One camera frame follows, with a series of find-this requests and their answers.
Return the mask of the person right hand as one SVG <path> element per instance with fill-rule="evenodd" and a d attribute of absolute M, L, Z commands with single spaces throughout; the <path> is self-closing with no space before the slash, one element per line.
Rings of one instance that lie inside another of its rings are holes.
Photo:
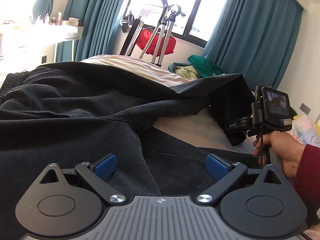
<path fill-rule="evenodd" d="M 287 178 L 295 178 L 305 145 L 298 142 L 289 133 L 273 131 L 253 142 L 255 147 L 253 156 L 258 157 L 260 150 L 265 145 L 271 145 L 274 153 L 282 160 Z"/>

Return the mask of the red sleeve forearm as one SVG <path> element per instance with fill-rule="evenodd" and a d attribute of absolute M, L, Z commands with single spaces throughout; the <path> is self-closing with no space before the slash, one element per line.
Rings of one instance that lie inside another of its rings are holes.
<path fill-rule="evenodd" d="M 308 227 L 319 224 L 319 147 L 307 144 L 304 148 L 293 187 L 307 208 Z"/>

